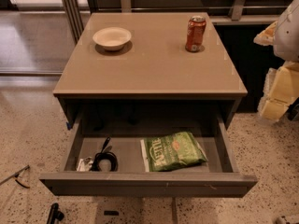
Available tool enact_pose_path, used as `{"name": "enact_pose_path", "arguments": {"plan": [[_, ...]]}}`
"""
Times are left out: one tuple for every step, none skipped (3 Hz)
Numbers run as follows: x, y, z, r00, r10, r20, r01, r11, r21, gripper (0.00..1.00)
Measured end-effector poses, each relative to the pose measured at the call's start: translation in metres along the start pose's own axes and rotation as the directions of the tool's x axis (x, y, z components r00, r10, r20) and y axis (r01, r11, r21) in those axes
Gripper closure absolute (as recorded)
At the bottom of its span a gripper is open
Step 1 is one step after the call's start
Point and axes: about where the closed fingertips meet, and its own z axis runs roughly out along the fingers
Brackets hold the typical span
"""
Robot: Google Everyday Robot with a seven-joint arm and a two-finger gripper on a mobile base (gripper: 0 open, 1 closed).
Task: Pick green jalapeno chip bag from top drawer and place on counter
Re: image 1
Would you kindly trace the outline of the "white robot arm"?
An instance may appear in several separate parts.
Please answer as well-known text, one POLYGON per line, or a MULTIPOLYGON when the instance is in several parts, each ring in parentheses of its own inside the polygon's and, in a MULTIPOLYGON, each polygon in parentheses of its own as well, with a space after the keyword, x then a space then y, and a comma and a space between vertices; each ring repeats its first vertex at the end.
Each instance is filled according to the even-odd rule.
POLYGON ((272 46, 274 55, 284 61, 279 69, 269 69, 258 105, 262 118, 279 121, 299 98, 299 0, 293 0, 253 42, 272 46))

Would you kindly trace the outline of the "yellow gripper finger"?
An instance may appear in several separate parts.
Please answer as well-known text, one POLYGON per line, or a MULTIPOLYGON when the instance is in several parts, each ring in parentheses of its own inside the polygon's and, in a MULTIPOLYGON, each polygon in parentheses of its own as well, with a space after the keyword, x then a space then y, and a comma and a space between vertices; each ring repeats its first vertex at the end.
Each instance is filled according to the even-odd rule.
POLYGON ((258 114, 263 119, 279 121, 299 97, 299 63, 285 62, 270 68, 263 85, 258 114))
POLYGON ((263 31, 261 31, 254 37, 253 42, 261 46, 272 46, 274 42, 274 33, 276 26, 277 22, 272 22, 263 31))

